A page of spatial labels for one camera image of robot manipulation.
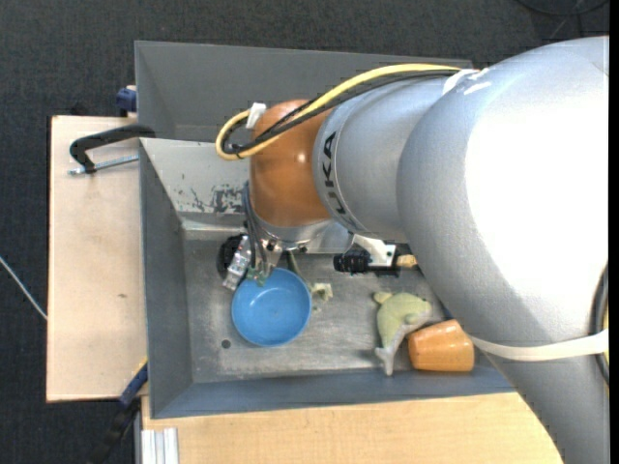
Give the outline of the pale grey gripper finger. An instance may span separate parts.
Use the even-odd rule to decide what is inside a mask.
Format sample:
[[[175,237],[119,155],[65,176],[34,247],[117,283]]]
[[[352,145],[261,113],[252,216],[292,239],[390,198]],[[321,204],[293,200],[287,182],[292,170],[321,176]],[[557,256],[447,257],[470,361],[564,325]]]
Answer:
[[[222,285],[234,291],[243,280],[251,263],[250,239],[248,237],[228,239],[223,247],[222,260],[225,270]]]

